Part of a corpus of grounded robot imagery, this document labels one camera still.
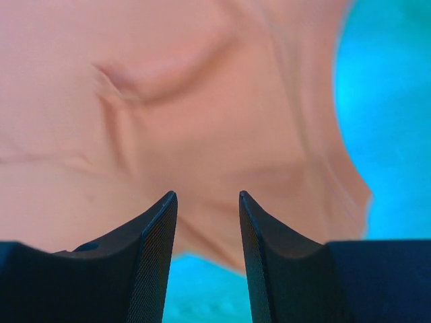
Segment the orange t-shirt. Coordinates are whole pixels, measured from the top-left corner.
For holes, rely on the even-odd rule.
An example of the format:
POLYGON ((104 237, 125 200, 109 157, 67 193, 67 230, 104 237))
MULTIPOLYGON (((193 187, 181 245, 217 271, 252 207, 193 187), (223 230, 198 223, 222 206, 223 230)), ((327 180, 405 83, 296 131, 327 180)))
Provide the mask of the orange t-shirt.
POLYGON ((318 241, 369 191, 335 120, 349 1, 2 1, 1 239, 71 250, 169 190, 174 252, 243 271, 238 194, 318 241))

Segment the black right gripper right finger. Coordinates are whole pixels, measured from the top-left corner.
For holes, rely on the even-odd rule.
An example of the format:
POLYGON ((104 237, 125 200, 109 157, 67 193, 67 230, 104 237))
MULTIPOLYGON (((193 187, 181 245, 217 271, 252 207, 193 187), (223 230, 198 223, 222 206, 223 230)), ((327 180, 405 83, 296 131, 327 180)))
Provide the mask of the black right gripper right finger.
POLYGON ((429 322, 430 242, 317 243, 247 192, 239 217, 253 322, 429 322))

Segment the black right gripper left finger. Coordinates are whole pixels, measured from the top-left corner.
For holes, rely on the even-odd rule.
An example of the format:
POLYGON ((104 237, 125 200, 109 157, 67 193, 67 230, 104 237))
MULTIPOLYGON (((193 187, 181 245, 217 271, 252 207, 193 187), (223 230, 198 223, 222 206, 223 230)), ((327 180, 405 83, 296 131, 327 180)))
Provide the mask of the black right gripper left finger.
POLYGON ((1 243, 2 322, 161 322, 178 200, 146 212, 74 251, 1 243))

